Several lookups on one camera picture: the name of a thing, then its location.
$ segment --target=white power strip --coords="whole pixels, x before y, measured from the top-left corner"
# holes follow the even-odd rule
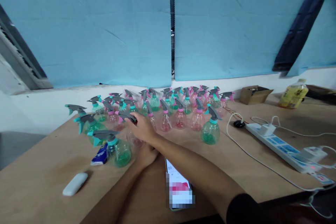
[[[270,136],[262,136],[259,134],[261,126],[258,123],[247,124],[246,129],[250,131],[253,135],[259,138],[264,144],[266,144],[272,151],[282,157],[287,163],[293,166],[300,173],[315,173],[322,169],[321,166],[314,162],[308,162],[306,159],[302,158],[299,154],[300,151],[295,149],[293,146],[286,143],[284,140],[280,139],[276,135],[272,134]]]

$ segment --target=plug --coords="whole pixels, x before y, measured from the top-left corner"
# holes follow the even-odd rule
[[[276,127],[273,124],[263,124],[259,130],[259,134],[266,137],[272,135]]]

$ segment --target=person's hand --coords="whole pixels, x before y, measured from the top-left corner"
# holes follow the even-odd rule
[[[146,168],[151,163],[154,162],[158,156],[158,150],[154,149],[148,143],[144,143],[139,150],[138,156],[136,157],[136,163],[142,168]]]
[[[132,112],[131,115],[135,116],[135,118],[138,120],[138,123],[135,126],[131,120],[125,118],[129,128],[136,138],[150,144],[151,140],[153,140],[158,135],[155,132],[151,122],[146,117],[140,115],[137,112]]]

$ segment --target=blue and white package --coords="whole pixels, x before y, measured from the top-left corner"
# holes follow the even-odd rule
[[[97,155],[92,159],[91,165],[103,165],[107,161],[107,143],[101,146]]]

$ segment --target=light blue cloth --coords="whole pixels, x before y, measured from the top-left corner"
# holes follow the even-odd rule
[[[171,85],[169,0],[0,0],[54,87]]]
[[[304,0],[175,0],[175,79],[271,74]]]
[[[325,0],[307,41],[287,76],[336,65],[336,0]]]

